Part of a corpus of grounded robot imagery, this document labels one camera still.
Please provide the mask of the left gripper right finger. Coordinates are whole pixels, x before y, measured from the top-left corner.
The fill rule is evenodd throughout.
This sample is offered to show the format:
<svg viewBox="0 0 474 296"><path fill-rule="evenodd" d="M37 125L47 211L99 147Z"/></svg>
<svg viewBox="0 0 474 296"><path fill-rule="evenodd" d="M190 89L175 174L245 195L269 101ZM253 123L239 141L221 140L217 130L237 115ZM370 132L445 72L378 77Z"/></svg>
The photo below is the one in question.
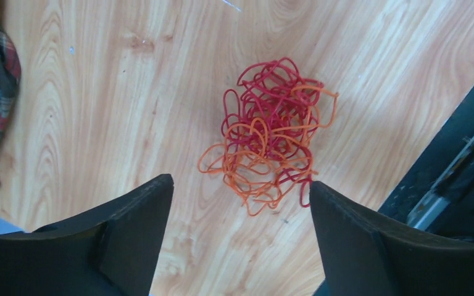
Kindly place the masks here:
<svg viewBox="0 0 474 296"><path fill-rule="evenodd" d="M320 181L310 210L331 295L474 295L474 244L421 231Z"/></svg>

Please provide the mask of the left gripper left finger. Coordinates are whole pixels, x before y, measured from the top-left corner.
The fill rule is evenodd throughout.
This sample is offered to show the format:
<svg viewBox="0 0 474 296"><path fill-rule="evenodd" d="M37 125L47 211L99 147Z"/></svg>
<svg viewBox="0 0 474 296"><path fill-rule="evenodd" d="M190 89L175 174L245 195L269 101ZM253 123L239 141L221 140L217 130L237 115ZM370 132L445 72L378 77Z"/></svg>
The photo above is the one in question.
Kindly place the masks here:
<svg viewBox="0 0 474 296"><path fill-rule="evenodd" d="M173 191L161 174L33 232L0 234L0 295L148 295Z"/></svg>

